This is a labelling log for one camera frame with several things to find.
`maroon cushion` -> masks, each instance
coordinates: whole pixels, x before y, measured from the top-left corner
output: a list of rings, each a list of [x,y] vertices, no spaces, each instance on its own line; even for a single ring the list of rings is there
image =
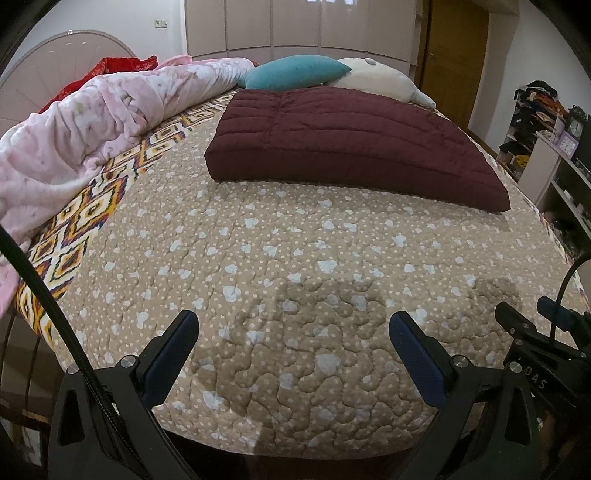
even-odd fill
[[[388,190],[490,212],[504,185],[450,121],[414,105],[337,87],[243,90],[205,152],[214,180],[278,180]]]

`doorway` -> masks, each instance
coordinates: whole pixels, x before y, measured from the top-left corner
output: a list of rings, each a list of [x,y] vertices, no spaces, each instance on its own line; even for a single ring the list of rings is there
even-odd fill
[[[421,90],[461,129],[474,108],[488,39],[488,12],[470,0],[429,0]]]

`white pillow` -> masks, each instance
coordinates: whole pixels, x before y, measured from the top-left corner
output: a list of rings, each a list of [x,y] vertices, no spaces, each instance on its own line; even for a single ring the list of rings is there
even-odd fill
[[[400,102],[414,102],[427,108],[436,104],[401,71],[373,59],[341,59],[339,62],[351,68],[345,76],[325,85],[349,88],[394,98]]]

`cable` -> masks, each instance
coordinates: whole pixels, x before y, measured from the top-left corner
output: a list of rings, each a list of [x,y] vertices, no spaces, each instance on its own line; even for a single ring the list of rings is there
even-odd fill
[[[554,304],[554,313],[552,315],[551,327],[550,327],[550,345],[554,344],[554,339],[556,338],[556,319],[558,318],[558,312],[560,310],[560,303],[562,302],[562,298],[564,297],[564,293],[566,292],[566,287],[569,286],[570,279],[573,277],[574,273],[577,269],[583,265],[585,262],[591,260],[591,251],[584,252],[574,261],[573,265],[569,268],[569,271],[566,272],[564,276],[564,280],[560,285],[560,289],[558,291],[558,295],[556,296],[556,303]]]
[[[84,350],[80,346],[78,338],[74,334],[70,323],[66,320],[64,313],[61,311],[61,308],[33,265],[29,262],[25,254],[2,225],[0,225],[0,252],[12,264],[27,286],[29,286],[33,295],[37,297],[41,306],[45,309],[45,312],[53,322],[53,325],[56,327],[62,340],[64,340],[66,347],[72,354],[72,358],[78,366],[78,369],[80,369],[80,373],[82,373],[86,386],[100,405],[100,409],[113,427],[115,433],[136,457],[138,462],[142,463],[133,445],[131,445],[131,442],[129,441],[123,421],[113,408],[109,396],[96,376],[96,373],[92,368],[88,357],[84,353]]]

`screw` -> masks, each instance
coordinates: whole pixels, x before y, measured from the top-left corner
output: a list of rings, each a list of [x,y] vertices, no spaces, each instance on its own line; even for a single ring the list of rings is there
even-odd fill
[[[453,364],[458,368],[466,368],[470,361],[463,355],[456,355],[453,358]]]
[[[509,370],[511,370],[515,374],[520,374],[523,368],[517,362],[511,362],[509,364]]]
[[[135,357],[133,355],[125,355],[121,359],[121,366],[123,368],[129,368],[135,365]]]

